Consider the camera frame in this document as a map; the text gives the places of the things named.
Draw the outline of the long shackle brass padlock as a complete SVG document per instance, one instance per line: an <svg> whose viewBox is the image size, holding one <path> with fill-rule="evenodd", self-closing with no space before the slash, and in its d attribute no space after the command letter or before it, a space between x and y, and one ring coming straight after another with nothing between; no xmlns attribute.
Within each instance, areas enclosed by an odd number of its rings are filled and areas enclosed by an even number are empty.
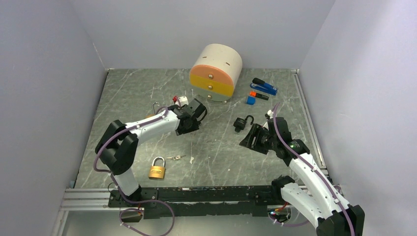
<svg viewBox="0 0 417 236"><path fill-rule="evenodd" d="M152 113L147 115L146 118L149 118L149 117L152 117L152 116L156 115L157 112L159 112L161 108L162 108L162 105L159 102L154 102L152 104Z"/></svg>

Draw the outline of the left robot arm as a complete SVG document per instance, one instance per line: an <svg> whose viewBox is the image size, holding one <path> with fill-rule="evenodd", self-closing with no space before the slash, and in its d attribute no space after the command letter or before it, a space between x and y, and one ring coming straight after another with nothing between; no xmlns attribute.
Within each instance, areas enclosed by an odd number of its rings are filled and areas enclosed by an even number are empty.
<svg viewBox="0 0 417 236"><path fill-rule="evenodd" d="M112 121L95 147L93 169L107 173L121 191L121 200L129 207L136 206L142 188L132 171L137 148L158 135L175 132L183 135L199 129L208 110L198 99L182 105L160 107L156 113L140 121Z"/></svg>

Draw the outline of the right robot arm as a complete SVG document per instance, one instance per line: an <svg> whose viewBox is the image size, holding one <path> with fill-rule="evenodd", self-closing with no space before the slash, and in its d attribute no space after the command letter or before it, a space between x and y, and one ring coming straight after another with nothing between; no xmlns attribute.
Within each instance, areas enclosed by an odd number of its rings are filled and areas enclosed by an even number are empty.
<svg viewBox="0 0 417 236"><path fill-rule="evenodd" d="M253 124L240 146L262 154L274 151L310 192L304 192L290 176L281 176L271 183L272 201L295 207L315 227L318 236L361 236L365 218L362 207L350 204L337 191L306 144L293 139L283 117L270 118L267 125Z"/></svg>

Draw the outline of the black padlock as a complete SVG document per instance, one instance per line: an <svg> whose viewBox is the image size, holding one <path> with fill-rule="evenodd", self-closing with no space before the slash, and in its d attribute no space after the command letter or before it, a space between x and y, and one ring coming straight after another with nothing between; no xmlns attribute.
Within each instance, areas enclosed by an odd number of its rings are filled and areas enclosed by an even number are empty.
<svg viewBox="0 0 417 236"><path fill-rule="evenodd" d="M252 125L254 123L254 117L252 115L247 115L246 118L236 118L233 124L235 132L239 133L240 131L242 131L245 128L249 119L251 119L250 125Z"/></svg>

